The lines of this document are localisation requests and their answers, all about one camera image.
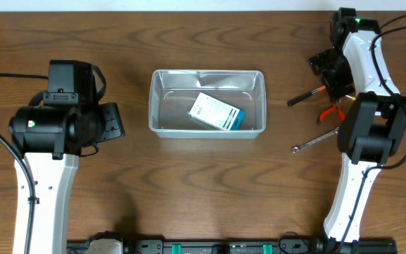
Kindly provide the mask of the white blue card package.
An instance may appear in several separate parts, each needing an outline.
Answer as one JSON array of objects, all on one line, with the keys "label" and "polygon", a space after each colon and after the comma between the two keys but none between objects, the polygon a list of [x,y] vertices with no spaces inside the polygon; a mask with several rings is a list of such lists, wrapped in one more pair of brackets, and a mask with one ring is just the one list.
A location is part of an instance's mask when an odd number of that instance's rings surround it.
[{"label": "white blue card package", "polygon": [[199,93],[189,115],[221,131],[238,130],[245,112],[214,97]]}]

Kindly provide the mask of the red handled pliers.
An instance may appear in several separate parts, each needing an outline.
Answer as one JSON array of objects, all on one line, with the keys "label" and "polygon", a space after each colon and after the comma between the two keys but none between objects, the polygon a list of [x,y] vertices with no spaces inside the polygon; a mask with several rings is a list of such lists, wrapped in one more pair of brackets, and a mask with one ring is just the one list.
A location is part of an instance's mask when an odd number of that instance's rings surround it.
[{"label": "red handled pliers", "polygon": [[336,112],[338,117],[340,118],[341,121],[345,120],[345,115],[341,109],[341,106],[339,104],[333,104],[332,107],[329,107],[328,109],[324,110],[323,112],[320,113],[320,115],[316,119],[317,124],[321,124],[321,122],[331,113]]}]

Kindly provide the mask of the screwdriver black yellow handle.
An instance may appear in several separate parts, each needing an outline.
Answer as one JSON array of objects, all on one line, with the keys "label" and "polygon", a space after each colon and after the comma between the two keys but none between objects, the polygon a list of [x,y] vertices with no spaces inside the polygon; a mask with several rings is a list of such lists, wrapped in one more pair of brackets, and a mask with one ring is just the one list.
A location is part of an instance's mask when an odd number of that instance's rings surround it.
[{"label": "screwdriver black yellow handle", "polygon": [[351,95],[345,95],[345,97],[347,97],[348,99],[351,99],[352,101],[356,100],[356,97],[351,96]]}]

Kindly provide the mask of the clear plastic container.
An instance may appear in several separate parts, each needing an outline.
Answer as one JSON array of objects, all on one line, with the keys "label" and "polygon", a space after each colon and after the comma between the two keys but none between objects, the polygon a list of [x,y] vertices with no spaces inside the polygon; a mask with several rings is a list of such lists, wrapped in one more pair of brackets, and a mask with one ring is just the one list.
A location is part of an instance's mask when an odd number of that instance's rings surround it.
[{"label": "clear plastic container", "polygon": [[160,138],[254,139],[266,128],[260,71],[153,72],[149,127]]}]

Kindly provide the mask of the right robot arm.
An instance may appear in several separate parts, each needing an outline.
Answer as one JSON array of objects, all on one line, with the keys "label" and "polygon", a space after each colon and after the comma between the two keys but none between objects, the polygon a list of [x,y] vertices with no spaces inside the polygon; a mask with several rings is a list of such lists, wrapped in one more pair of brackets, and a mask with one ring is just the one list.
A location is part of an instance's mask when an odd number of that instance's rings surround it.
[{"label": "right robot arm", "polygon": [[359,226],[369,192],[398,150],[406,132],[406,96],[394,85],[383,57],[387,31],[376,19],[339,8],[330,18],[331,49],[309,59],[329,97],[355,100],[338,129],[342,157],[340,181],[324,220],[324,233],[338,245],[359,240]]}]

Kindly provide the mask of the small hammer black handle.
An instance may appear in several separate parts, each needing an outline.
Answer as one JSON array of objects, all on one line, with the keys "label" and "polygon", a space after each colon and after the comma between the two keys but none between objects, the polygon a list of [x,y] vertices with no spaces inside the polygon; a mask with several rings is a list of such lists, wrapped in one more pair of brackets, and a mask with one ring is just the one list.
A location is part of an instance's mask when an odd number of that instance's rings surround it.
[{"label": "small hammer black handle", "polygon": [[298,96],[288,100],[287,105],[289,107],[292,107],[292,106],[296,105],[297,103],[300,103],[301,101],[304,101],[304,100],[310,98],[312,95],[314,95],[314,94],[316,94],[318,92],[321,92],[322,90],[325,90],[325,89],[326,89],[326,87],[323,85],[323,86],[318,87],[318,88],[316,88],[314,90],[311,90],[309,92],[298,95]]}]

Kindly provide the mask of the silver combination wrench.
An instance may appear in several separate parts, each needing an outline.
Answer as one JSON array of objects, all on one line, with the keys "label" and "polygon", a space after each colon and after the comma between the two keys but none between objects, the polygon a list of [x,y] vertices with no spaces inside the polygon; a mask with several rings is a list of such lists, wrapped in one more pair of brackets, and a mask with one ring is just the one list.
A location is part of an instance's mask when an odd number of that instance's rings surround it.
[{"label": "silver combination wrench", "polygon": [[301,150],[304,150],[304,149],[306,149],[306,148],[308,148],[308,147],[310,147],[310,146],[312,146],[312,145],[314,145],[314,144],[316,144],[316,143],[318,143],[318,142],[320,142],[322,140],[325,140],[327,138],[330,138],[331,136],[337,135],[338,131],[339,131],[339,127],[336,127],[332,131],[329,131],[329,132],[327,132],[327,133],[325,133],[325,134],[323,134],[323,135],[321,135],[321,136],[319,136],[319,137],[317,137],[315,139],[312,139],[310,141],[302,143],[301,145],[296,145],[296,146],[292,147],[291,151],[292,151],[292,153],[298,153]]}]

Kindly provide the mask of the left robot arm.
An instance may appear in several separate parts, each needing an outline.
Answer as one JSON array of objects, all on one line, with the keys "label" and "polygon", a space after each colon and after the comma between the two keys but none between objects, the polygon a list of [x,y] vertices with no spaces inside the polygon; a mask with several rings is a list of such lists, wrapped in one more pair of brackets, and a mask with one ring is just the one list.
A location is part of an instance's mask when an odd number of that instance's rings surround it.
[{"label": "left robot arm", "polygon": [[116,103],[102,104],[106,79],[77,60],[49,63],[47,90],[9,122],[18,201],[14,253],[65,253],[73,180],[86,147],[125,135]]}]

